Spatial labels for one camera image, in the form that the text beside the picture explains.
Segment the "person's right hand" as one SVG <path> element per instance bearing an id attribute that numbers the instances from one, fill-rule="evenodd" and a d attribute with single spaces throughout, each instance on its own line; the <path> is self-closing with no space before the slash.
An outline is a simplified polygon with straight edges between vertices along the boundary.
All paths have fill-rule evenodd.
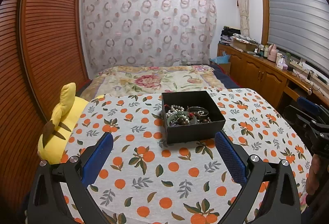
<path id="1" fill-rule="evenodd" d="M 320 185 L 320 178 L 327 169 L 327 162 L 325 159 L 317 154 L 312 156 L 311 166 L 309 167 L 309 174 L 306 181 L 306 192 L 309 195 L 314 195 Z"/>

